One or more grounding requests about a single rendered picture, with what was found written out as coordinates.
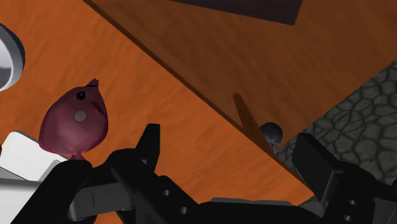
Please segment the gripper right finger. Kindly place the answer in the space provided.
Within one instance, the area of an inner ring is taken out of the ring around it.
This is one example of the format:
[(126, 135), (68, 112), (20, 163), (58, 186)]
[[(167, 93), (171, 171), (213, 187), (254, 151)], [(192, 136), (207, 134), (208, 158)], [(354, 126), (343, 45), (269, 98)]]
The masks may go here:
[(312, 134), (297, 135), (292, 163), (326, 206), (321, 224), (397, 224), (397, 184), (336, 159)]

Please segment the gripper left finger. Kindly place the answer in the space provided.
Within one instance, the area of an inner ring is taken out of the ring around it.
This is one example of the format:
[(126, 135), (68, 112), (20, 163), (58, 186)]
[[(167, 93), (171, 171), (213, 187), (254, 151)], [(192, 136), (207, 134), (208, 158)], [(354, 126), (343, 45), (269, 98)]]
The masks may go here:
[(146, 126), (137, 146), (116, 150), (93, 167), (55, 166), (11, 224), (95, 224), (114, 211), (123, 224), (194, 224), (197, 203), (167, 176), (155, 174), (160, 125)]

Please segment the orange wooden table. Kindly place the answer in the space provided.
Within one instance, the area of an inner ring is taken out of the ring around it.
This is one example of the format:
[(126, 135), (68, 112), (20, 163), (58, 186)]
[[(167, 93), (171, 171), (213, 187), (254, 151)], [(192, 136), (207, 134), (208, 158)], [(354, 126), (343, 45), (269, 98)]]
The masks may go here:
[(0, 143), (14, 130), (37, 138), (47, 109), (99, 80), (109, 132), (85, 154), (102, 164), (161, 126), (156, 172), (197, 202), (213, 197), (285, 200), (312, 192), (82, 0), (0, 0), (0, 24), (25, 48), (20, 79), (0, 92)]

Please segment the purple bird figure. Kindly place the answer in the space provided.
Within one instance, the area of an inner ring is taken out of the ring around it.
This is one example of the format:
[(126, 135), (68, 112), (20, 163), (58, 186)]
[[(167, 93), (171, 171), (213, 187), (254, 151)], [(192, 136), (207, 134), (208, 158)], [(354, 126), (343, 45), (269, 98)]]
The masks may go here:
[(101, 144), (109, 129), (108, 113), (99, 80), (74, 87), (46, 112), (39, 131), (41, 149), (83, 160), (83, 154)]

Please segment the white box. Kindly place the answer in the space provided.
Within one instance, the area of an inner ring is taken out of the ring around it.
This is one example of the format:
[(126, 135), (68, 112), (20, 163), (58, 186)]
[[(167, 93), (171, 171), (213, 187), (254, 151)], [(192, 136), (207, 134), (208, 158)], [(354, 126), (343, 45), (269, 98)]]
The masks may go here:
[(0, 152), (0, 224), (10, 224), (48, 173), (66, 160), (22, 132), (10, 132)]

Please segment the white round dish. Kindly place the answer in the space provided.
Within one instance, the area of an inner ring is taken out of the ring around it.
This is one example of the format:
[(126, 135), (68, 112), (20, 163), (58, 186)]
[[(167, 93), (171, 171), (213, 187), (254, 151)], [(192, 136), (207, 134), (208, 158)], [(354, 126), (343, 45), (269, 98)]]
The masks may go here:
[(20, 38), (0, 23), (0, 92), (20, 79), (25, 66), (25, 49)]

